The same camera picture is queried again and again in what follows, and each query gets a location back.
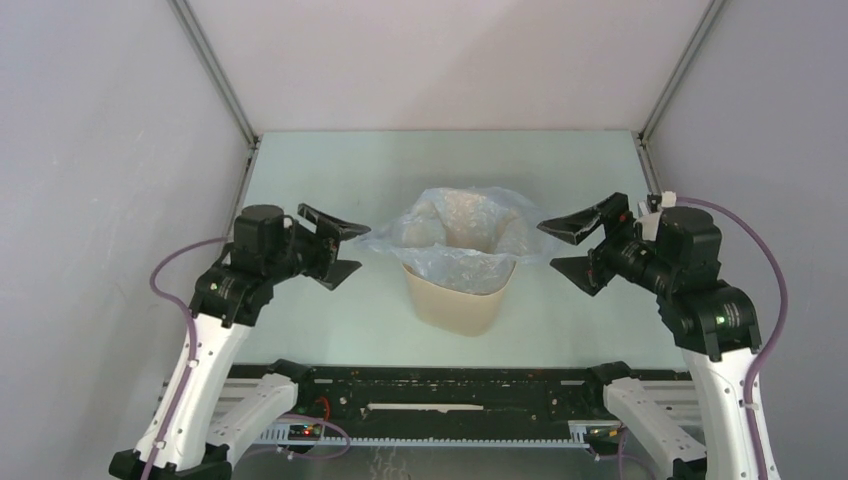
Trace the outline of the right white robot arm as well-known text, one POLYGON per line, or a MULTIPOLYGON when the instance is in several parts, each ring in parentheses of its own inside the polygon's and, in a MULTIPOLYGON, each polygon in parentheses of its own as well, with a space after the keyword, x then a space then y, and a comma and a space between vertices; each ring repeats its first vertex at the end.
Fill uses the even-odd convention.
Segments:
POLYGON ((654 295, 692 379, 704 437, 688 435, 622 363, 593 369, 581 392, 585 411, 619 420, 665 479, 775 479, 759 376, 776 339, 762 336, 751 298, 720 276, 718 211, 671 191, 632 211, 628 197, 615 193, 539 229, 571 245, 603 231, 585 255, 551 261, 586 294, 619 277, 654 295))

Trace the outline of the beige trash bin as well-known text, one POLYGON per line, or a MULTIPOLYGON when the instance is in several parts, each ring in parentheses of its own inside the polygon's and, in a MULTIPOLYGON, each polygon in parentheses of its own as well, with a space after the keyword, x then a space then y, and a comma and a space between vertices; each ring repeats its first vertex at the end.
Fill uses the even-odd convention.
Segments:
POLYGON ((486 333, 497 318, 507 284, 488 295, 461 293, 437 286, 402 264, 415 314, 424 323, 453 334, 475 337, 486 333))

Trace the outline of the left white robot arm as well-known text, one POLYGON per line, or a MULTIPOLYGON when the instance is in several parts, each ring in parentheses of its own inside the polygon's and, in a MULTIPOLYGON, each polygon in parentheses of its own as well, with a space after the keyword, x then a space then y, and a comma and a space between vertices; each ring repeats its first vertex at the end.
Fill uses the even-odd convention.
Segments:
POLYGON ((116 479, 228 479, 248 448, 278 418, 304 416, 316 403, 311 367, 280 359, 223 417, 214 411, 235 357, 274 296, 275 286, 307 277, 330 291, 361 266, 338 257, 366 225, 300 204, 295 216, 275 205, 244 208, 221 255, 184 302, 160 289, 186 322, 181 353, 157 410, 136 446, 114 454, 116 479))

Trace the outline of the blue plastic trash bag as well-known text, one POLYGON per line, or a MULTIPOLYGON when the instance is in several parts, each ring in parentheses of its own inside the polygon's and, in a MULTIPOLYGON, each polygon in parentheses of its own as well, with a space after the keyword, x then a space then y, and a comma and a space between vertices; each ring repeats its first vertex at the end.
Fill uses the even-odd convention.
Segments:
POLYGON ((461 293, 504 287, 518 264, 551 260, 559 249, 537 225, 546 212, 500 188, 431 188, 404 213, 355 241, 395 257, 418 277, 461 293))

